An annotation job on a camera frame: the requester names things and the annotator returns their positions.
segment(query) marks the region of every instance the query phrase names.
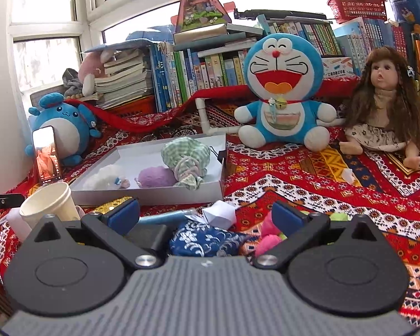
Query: stack of books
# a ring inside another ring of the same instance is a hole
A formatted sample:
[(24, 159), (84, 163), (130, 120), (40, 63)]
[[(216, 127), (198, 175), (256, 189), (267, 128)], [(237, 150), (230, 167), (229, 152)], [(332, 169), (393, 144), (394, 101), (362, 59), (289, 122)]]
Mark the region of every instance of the stack of books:
[(244, 85), (244, 58), (263, 29), (219, 24), (174, 34), (175, 44), (150, 47), (158, 112), (179, 107), (196, 91)]
[(264, 15), (259, 15), (257, 21), (267, 34), (283, 32), (306, 39), (322, 57), (342, 54), (328, 20), (301, 17), (266, 20)]
[(122, 50), (104, 63), (107, 77), (95, 78), (97, 107), (111, 109), (153, 94), (150, 60), (140, 49)]
[(334, 33), (343, 54), (353, 59), (354, 71), (359, 76), (367, 55), (375, 48), (392, 46), (407, 58), (402, 28), (381, 19), (358, 17), (341, 24)]

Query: triangular paper decoration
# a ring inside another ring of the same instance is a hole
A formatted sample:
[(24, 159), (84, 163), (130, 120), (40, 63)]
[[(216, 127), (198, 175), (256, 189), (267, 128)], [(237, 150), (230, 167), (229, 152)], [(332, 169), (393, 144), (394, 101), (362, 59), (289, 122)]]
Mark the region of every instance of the triangular paper decoration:
[(219, 0), (180, 0), (176, 32), (231, 22)]

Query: blue patterned cloth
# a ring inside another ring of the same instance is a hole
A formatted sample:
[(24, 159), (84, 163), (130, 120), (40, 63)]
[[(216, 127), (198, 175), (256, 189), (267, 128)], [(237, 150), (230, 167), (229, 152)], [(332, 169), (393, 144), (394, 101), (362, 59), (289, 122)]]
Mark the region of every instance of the blue patterned cloth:
[(170, 250), (177, 256), (232, 256), (238, 255), (238, 249), (249, 238), (250, 235), (187, 221), (179, 226), (170, 240)]

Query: red collar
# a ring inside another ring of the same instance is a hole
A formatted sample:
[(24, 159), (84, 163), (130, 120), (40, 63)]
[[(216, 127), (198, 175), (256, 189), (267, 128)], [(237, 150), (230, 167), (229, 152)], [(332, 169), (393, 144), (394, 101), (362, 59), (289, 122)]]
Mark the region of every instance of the red collar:
[[(264, 103), (269, 103), (269, 100), (265, 100), (264, 98), (260, 98), (260, 100)], [(286, 101), (286, 103), (299, 103), (302, 101)]]

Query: paper cup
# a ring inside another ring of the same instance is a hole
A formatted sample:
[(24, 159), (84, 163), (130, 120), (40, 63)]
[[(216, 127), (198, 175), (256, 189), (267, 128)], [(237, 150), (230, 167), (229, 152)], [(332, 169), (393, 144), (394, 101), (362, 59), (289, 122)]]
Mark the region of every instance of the paper cup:
[(20, 215), (31, 228), (46, 214), (55, 214), (61, 221), (79, 220), (67, 183), (57, 182), (42, 187), (20, 206)]

